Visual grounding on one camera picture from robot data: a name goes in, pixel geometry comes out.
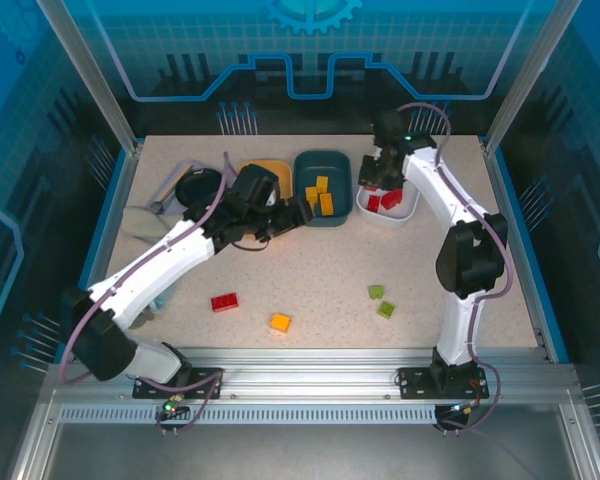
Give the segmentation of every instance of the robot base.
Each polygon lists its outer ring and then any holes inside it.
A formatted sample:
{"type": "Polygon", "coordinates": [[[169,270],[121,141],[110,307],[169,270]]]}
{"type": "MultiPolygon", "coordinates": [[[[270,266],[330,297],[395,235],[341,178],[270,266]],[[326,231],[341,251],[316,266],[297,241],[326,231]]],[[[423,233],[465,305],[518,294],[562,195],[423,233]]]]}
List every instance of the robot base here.
{"type": "Polygon", "coordinates": [[[480,399],[489,398],[484,369],[474,362],[445,365],[434,348],[430,367],[399,368],[396,384],[403,400],[472,400],[476,398],[476,390],[470,385],[471,380],[480,386],[477,392],[480,399]]]}

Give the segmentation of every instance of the red lego brick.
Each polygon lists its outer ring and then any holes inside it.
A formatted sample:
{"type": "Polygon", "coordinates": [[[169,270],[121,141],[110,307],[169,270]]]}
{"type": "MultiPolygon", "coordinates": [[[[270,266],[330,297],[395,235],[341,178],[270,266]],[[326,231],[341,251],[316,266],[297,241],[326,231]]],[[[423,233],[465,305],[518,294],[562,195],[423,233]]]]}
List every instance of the red lego brick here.
{"type": "Polygon", "coordinates": [[[235,293],[228,293],[211,299],[211,308],[215,313],[224,312],[238,306],[238,296],[235,293]]]}
{"type": "Polygon", "coordinates": [[[378,207],[380,207],[380,196],[369,195],[369,203],[367,203],[367,210],[370,212],[378,213],[378,207]]]}
{"type": "Polygon", "coordinates": [[[402,201],[402,189],[392,190],[382,196],[380,203],[385,210],[391,210],[402,201]]]}

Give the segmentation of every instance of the white table surface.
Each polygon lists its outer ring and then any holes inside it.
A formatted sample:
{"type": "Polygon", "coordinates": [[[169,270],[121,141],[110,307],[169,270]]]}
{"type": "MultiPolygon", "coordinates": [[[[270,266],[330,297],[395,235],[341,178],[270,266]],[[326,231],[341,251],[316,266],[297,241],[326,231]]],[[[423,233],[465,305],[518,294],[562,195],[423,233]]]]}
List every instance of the white table surface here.
{"type": "MultiPolygon", "coordinates": [[[[354,177],[362,156],[374,151],[371,137],[363,135],[150,136],[127,204],[144,205],[185,158],[220,167],[227,150],[235,167],[254,158],[292,164],[309,149],[346,153],[354,177]]],[[[454,136],[443,156],[474,199],[497,211],[478,139],[454,136]]],[[[414,216],[399,230],[368,223],[354,207],[341,227],[300,228],[275,239],[263,252],[227,247],[185,274],[164,310],[135,333],[179,347],[432,347],[444,311],[434,263],[445,233],[421,197],[414,216]],[[384,285],[384,299],[396,305],[390,320],[376,313],[380,301],[369,299],[367,287],[374,284],[384,285]],[[237,293],[240,307],[213,313],[210,298],[230,292],[237,293]],[[269,327],[274,313],[292,317],[288,333],[269,327]]],[[[109,274],[146,248],[120,232],[109,274]]],[[[479,346],[537,345],[517,275],[515,279],[509,295],[486,305],[479,346]]]]}

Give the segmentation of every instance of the green lego brick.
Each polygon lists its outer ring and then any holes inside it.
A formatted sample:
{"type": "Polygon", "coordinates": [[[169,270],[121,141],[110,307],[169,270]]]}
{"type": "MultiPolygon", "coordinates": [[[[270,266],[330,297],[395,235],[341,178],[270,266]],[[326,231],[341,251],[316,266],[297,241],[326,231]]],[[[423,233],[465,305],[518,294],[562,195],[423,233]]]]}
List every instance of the green lego brick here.
{"type": "Polygon", "coordinates": [[[371,285],[369,287],[369,297],[371,300],[384,297],[384,287],[382,285],[371,285]]]}
{"type": "Polygon", "coordinates": [[[395,309],[395,305],[392,305],[389,302],[382,302],[382,305],[380,305],[380,309],[378,310],[378,315],[382,315],[388,320],[391,318],[391,315],[395,309]]]}

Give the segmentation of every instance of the toy block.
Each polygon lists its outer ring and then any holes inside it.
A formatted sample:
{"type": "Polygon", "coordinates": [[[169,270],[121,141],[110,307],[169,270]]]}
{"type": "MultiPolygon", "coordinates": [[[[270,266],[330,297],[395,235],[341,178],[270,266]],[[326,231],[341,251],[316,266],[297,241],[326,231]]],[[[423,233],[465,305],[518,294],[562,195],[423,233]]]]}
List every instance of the toy block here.
{"type": "Polygon", "coordinates": [[[238,306],[238,296],[235,293],[228,293],[211,299],[211,309],[215,313],[224,312],[238,306]]]}
{"type": "Polygon", "coordinates": [[[391,190],[389,193],[385,193],[380,200],[385,210],[391,210],[400,202],[402,202],[402,189],[391,190]]]}
{"type": "Polygon", "coordinates": [[[304,192],[309,203],[311,203],[312,200],[313,203],[318,203],[318,189],[316,187],[305,187],[304,192]]]}
{"type": "Polygon", "coordinates": [[[330,193],[320,194],[320,212],[324,216],[333,215],[333,200],[330,193]]]}
{"type": "Polygon", "coordinates": [[[387,320],[389,320],[395,309],[395,305],[392,305],[389,302],[382,302],[382,305],[380,305],[380,309],[378,310],[378,315],[381,315],[387,320]]]}
{"type": "Polygon", "coordinates": [[[382,285],[371,285],[369,287],[369,298],[375,300],[384,297],[384,287],[382,285]]]}
{"type": "Polygon", "coordinates": [[[369,203],[367,203],[367,210],[370,212],[378,213],[380,208],[380,195],[369,195],[369,203]]]}
{"type": "Polygon", "coordinates": [[[327,193],[329,187],[329,177],[318,177],[316,179],[316,188],[318,193],[327,193]]]}
{"type": "Polygon", "coordinates": [[[291,317],[287,317],[286,315],[282,315],[281,313],[276,313],[273,315],[271,319],[271,328],[274,330],[278,330],[282,333],[287,333],[289,330],[289,326],[291,325],[291,317]]]}

